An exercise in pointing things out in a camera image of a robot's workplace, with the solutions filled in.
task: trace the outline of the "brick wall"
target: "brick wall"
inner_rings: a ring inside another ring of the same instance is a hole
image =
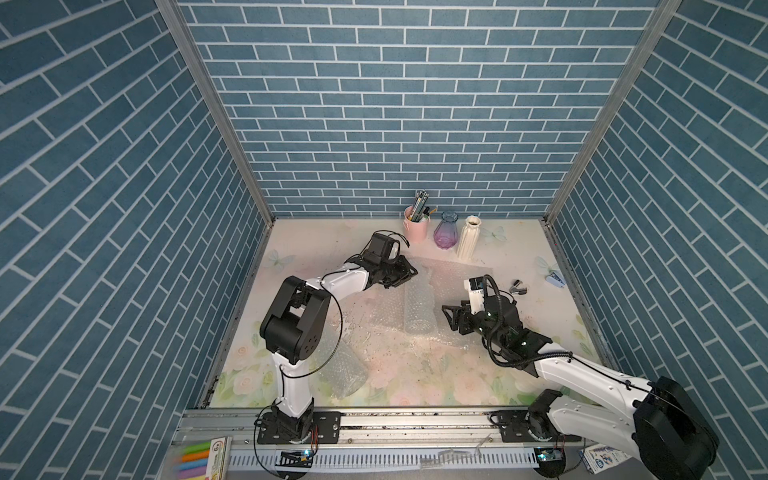
[[[766,23],[684,0],[555,225],[621,366],[717,427],[707,478],[768,466]]]
[[[278,216],[540,217],[657,0],[352,3],[182,1]]]
[[[152,0],[0,2],[0,478],[145,478],[263,222]]]

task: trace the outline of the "bubble wrap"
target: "bubble wrap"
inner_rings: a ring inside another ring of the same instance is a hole
[[[359,306],[356,308],[356,303],[360,299],[354,297],[349,296],[341,301],[344,312],[344,334],[333,358],[317,373],[323,381],[331,385],[333,396],[339,399],[357,392],[368,379],[368,369],[347,343],[351,330],[359,325],[356,316],[361,315],[361,308]],[[310,357],[314,361],[313,369],[326,361],[339,338],[339,309],[333,299],[328,310],[328,320],[323,329],[323,336],[320,337],[315,353]]]
[[[472,339],[453,332],[440,307],[461,305],[462,300],[468,300],[464,280],[492,274],[493,270],[418,257],[409,258],[409,262],[419,271],[419,275],[397,288],[381,289],[370,315],[371,324],[380,329],[406,332],[422,339],[469,348]]]
[[[429,284],[432,273],[419,262],[411,263],[419,275],[400,286],[405,292],[403,329],[411,335],[429,335],[437,330],[435,291]]]

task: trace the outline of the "white ceramic vase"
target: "white ceramic vase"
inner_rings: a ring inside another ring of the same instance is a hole
[[[456,250],[459,260],[466,262],[472,258],[475,245],[478,244],[478,237],[480,237],[480,223],[480,219],[474,215],[467,217],[464,228],[462,228],[462,236],[458,240],[458,249]]]

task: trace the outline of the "purple glass vase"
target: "purple glass vase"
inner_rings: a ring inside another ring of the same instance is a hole
[[[435,230],[435,245],[447,250],[458,242],[458,229],[456,221],[458,215],[453,210],[447,210],[442,213],[442,221]]]

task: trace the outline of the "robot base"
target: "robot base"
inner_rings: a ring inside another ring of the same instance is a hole
[[[295,438],[286,435],[278,428],[278,421],[273,412],[264,414],[257,443],[259,445],[295,445]],[[339,443],[340,412],[313,412],[310,429],[317,425],[317,442],[319,444]]]

